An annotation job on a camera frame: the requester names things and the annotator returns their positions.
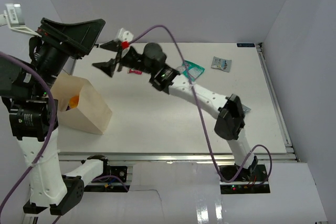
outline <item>gray wall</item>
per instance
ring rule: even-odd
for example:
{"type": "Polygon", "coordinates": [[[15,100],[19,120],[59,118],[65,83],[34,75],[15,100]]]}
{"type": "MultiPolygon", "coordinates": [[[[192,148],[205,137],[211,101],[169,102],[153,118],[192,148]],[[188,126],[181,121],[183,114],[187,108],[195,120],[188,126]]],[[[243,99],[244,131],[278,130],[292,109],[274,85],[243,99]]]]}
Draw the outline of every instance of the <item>gray wall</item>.
{"type": "MultiPolygon", "coordinates": [[[[19,2],[23,5],[26,23],[36,29],[43,16],[60,20],[50,0],[0,0],[0,11],[5,9],[5,3],[19,2]]],[[[29,36],[10,31],[6,26],[0,27],[0,50],[28,60],[29,36]]],[[[0,102],[0,200],[2,200],[12,185],[17,181],[25,169],[21,150],[12,137],[8,120],[8,112],[0,102]]],[[[29,182],[19,186],[12,198],[8,201],[1,218],[2,223],[20,223],[23,217],[22,206],[28,199],[29,182]]]]}
{"type": "Polygon", "coordinates": [[[336,223],[336,0],[287,0],[265,57],[295,151],[336,223]]]}
{"type": "MultiPolygon", "coordinates": [[[[51,0],[63,22],[107,21],[100,42],[165,24],[180,42],[261,42],[285,0],[51,0]]],[[[143,41],[170,42],[163,30],[143,41]]]]}

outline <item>brown paper bag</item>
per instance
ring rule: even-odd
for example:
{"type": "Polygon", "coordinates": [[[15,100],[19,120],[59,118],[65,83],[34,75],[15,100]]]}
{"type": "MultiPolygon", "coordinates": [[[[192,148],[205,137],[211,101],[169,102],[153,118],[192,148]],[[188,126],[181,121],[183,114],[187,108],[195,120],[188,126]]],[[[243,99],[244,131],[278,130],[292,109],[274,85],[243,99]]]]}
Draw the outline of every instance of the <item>brown paper bag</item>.
{"type": "Polygon", "coordinates": [[[59,124],[94,134],[105,132],[112,111],[87,79],[61,73],[51,93],[58,100],[59,124]],[[66,110],[69,100],[76,95],[79,95],[77,107],[66,110]]]}

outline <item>orange object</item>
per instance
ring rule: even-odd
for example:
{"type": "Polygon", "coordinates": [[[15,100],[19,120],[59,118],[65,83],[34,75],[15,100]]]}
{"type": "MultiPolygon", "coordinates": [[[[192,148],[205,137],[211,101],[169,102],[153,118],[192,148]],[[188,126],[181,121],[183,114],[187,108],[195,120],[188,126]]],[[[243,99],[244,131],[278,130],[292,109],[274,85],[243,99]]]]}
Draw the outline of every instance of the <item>orange object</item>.
{"type": "Polygon", "coordinates": [[[69,107],[71,109],[75,108],[78,106],[78,102],[79,102],[79,95],[76,95],[74,97],[72,97],[69,101],[69,107]]]}

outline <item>white table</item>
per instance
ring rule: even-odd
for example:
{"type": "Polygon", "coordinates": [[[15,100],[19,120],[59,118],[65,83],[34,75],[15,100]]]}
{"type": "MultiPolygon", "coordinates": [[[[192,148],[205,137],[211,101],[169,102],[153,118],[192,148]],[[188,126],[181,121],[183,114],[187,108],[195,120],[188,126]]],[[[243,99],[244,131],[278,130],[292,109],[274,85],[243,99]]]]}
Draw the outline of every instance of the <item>white table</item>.
{"type": "MultiPolygon", "coordinates": [[[[145,44],[135,44],[142,52],[145,44]]],[[[236,44],[179,44],[186,60],[206,70],[197,83],[216,93],[240,96],[252,110],[246,115],[246,135],[250,146],[266,145],[272,153],[285,153],[271,96],[256,48],[237,48],[236,44]],[[229,73],[211,69],[213,56],[231,59],[229,73]]],[[[172,67],[181,59],[172,43],[161,44],[172,67]]],[[[137,154],[203,154],[208,153],[196,107],[179,98],[156,91],[148,83],[148,74],[128,74],[124,68],[112,79],[91,66],[108,61],[115,53],[94,48],[78,60],[74,76],[88,79],[102,94],[113,115],[104,135],[94,135],[65,126],[59,127],[62,153],[137,153],[137,154]]],[[[225,140],[213,128],[215,120],[204,113],[215,153],[231,153],[225,140]]]]}

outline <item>white label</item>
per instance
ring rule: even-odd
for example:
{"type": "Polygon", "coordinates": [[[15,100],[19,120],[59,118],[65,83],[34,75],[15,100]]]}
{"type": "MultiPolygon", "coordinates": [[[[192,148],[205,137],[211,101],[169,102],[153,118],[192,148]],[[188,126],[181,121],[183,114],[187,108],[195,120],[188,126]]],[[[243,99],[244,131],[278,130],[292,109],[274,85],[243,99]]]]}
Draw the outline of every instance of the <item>white label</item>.
{"type": "Polygon", "coordinates": [[[26,77],[25,77],[25,79],[23,80],[23,82],[24,82],[24,83],[28,83],[28,82],[30,81],[30,79],[31,79],[31,75],[32,75],[32,74],[30,74],[30,73],[26,73],[26,77]]]}
{"type": "Polygon", "coordinates": [[[8,6],[7,10],[8,10],[8,16],[9,16],[10,22],[12,24],[19,24],[19,21],[17,20],[15,8],[13,6],[8,6]]]}

